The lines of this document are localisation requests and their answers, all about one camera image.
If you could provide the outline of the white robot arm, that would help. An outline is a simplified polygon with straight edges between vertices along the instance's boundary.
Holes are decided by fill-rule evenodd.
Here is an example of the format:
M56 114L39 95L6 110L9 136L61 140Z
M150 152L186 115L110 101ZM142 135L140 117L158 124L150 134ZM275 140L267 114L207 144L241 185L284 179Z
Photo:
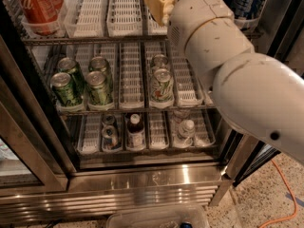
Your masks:
M255 52L222 0L143 0L236 131L304 163L304 81Z

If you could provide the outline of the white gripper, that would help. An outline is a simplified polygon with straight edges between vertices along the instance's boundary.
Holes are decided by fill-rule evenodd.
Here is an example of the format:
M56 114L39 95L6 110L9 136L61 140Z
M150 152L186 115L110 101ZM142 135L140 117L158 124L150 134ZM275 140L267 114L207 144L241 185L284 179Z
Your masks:
M218 18L234 19L223 0L143 1L160 26L168 25L167 37L180 53L185 52L192 34L205 23Z

